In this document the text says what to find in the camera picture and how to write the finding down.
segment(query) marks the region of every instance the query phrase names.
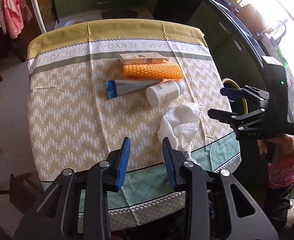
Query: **cardboard box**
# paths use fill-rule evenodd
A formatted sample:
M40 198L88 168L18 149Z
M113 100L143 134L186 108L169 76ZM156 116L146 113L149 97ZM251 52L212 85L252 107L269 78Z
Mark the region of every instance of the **cardboard box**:
M165 57L155 52L119 54L119 59L123 65L163 63L167 61Z

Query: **table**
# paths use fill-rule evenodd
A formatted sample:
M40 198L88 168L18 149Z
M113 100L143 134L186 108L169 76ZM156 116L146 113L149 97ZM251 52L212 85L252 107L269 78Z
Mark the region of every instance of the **table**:
M181 66L186 92L158 108L145 91L108 100L106 80L122 79L119 53L158 52ZM142 225L184 206L184 193L167 181L157 132L163 114L183 102L202 105L192 156L209 171L239 165L232 129L207 116L210 108L231 111L203 33L193 27L142 19L99 20L40 35L28 47L28 119L40 180L46 189L65 168L89 169L119 149L131 153L122 191L108 192L111 230ZM82 192L79 231L82 230Z

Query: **hanging towel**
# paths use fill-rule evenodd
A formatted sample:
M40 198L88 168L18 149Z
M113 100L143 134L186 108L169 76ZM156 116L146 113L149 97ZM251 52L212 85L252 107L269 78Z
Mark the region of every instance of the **hanging towel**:
M0 25L4 34L15 39L24 27L23 21L32 18L26 0L0 0Z

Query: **white towel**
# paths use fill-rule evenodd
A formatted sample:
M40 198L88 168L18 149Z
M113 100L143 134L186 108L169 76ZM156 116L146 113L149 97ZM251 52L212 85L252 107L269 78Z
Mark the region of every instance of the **white towel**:
M185 152L189 161L198 164L191 158L191 141L199 128L199 115L202 106L197 103L181 104L166 112L160 121L158 138L160 142L168 137L173 149Z

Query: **white plastic bottle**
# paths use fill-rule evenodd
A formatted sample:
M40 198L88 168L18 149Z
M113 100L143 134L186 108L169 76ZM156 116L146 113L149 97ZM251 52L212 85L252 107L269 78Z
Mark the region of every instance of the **white plastic bottle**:
M169 80L146 89L148 103L152 107L158 107L170 102L185 92L184 80Z

